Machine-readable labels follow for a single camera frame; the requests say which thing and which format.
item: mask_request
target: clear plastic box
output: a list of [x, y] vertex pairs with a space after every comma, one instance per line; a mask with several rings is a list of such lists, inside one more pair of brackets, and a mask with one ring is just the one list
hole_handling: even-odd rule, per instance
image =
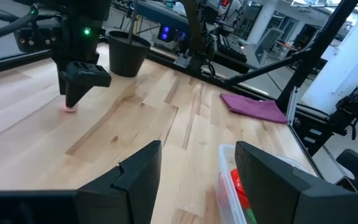
[[236, 168], [234, 151], [233, 145], [223, 144], [219, 146], [219, 168], [221, 172], [215, 185], [215, 193], [222, 223], [246, 224], [247, 221], [230, 175], [230, 171]]

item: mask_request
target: black pot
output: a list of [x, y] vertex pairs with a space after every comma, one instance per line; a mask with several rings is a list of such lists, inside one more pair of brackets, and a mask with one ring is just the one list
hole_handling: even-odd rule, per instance
[[148, 54], [151, 43], [133, 35], [129, 44], [127, 32], [109, 32], [110, 71], [123, 77], [135, 77]]

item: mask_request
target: purple towel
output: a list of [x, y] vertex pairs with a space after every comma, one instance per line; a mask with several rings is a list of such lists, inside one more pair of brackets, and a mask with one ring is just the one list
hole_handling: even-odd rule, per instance
[[221, 94], [223, 102], [230, 111], [276, 123], [287, 123], [287, 117], [273, 100], [257, 101], [244, 96]]

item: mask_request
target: wooden tabletop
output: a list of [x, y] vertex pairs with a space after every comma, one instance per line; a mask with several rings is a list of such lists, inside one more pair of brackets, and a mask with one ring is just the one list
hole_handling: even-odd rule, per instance
[[[108, 46], [98, 52], [108, 70]], [[244, 140], [314, 173], [286, 125], [230, 113], [220, 93], [146, 60], [136, 78], [113, 75], [109, 88], [93, 88], [76, 113], [65, 113], [52, 60], [2, 72], [0, 190], [77, 189], [160, 139], [152, 223], [219, 223], [220, 144]]]

